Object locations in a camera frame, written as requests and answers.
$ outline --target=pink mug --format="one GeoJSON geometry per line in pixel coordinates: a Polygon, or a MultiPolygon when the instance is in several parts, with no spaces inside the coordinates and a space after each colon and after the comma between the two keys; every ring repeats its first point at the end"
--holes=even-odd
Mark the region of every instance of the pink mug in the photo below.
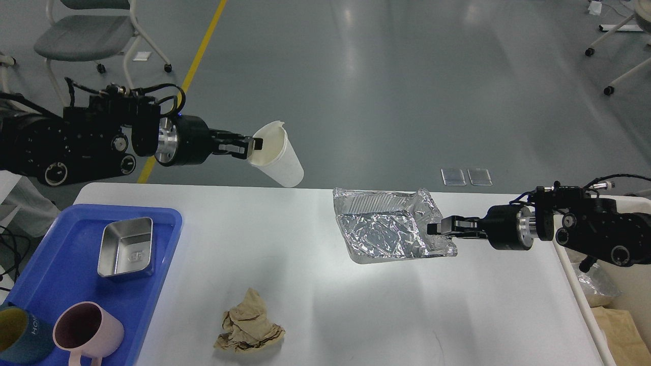
{"type": "Polygon", "coordinates": [[[80,302],[61,314],[52,337],[57,347],[70,351],[68,366],[80,366],[82,356],[92,358],[91,366],[100,366],[120,346],[124,327],[98,304],[80,302]]]}

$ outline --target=gray chair seat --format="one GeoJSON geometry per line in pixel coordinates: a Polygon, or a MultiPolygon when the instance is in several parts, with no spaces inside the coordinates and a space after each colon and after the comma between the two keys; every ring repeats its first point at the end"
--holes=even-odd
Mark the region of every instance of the gray chair seat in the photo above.
{"type": "Polygon", "coordinates": [[[101,60],[122,51],[134,31],[128,16],[67,16],[36,41],[34,50],[58,61],[101,60]]]}

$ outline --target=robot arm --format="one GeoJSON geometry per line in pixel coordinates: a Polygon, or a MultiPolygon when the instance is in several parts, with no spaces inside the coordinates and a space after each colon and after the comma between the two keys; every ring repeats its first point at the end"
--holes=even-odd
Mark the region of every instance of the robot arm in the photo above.
{"type": "Polygon", "coordinates": [[[128,90],[109,85],[94,91],[66,78],[70,107],[63,118],[14,94],[0,93],[0,170],[35,176],[48,186],[60,186],[135,170],[135,157],[155,156],[164,166],[201,164],[211,155],[246,159],[262,149],[262,139],[213,130],[199,117],[181,115],[183,90],[173,84],[128,90]],[[179,90],[180,100],[147,95],[166,87],[179,90]],[[74,88],[93,94],[88,107],[74,106],[74,88]],[[161,113],[161,104],[174,107],[161,113]],[[2,100],[12,100],[37,111],[29,113],[2,100]]]}
{"type": "Polygon", "coordinates": [[[583,272],[597,260],[621,267],[651,264],[651,215],[617,212],[614,199],[599,198],[597,190],[612,187],[610,182],[599,183],[603,179],[585,187],[561,186],[559,182],[553,187],[539,186],[509,204],[491,207],[484,218],[450,216],[431,223],[428,234],[486,239],[502,250],[529,250],[533,238],[556,239],[561,246],[587,255],[579,266],[583,272]],[[527,201],[520,201],[525,196],[527,201]],[[556,231],[555,214],[562,215],[562,227],[556,231]]]}

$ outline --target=dark teal mug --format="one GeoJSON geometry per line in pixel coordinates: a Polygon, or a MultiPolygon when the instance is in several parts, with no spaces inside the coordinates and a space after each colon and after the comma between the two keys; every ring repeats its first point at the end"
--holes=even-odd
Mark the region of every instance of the dark teal mug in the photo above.
{"type": "Polygon", "coordinates": [[[0,359],[36,363],[54,349],[52,325],[13,303],[0,305],[0,359]]]}

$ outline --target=blue tray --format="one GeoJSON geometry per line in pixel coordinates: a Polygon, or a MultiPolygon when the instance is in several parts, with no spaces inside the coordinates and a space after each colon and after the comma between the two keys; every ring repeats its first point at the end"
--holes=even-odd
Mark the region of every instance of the blue tray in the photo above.
{"type": "MultiPolygon", "coordinates": [[[[102,366],[133,365],[145,340],[181,225],[181,215],[171,208],[102,204],[68,207],[41,241],[7,301],[52,325],[63,311],[77,302],[100,304],[124,325],[120,348],[104,358],[102,366]],[[97,261],[104,227],[113,221],[145,216],[154,221],[154,274],[122,283],[98,276],[97,261]]],[[[69,355],[55,347],[36,365],[67,365],[69,355]]]]}

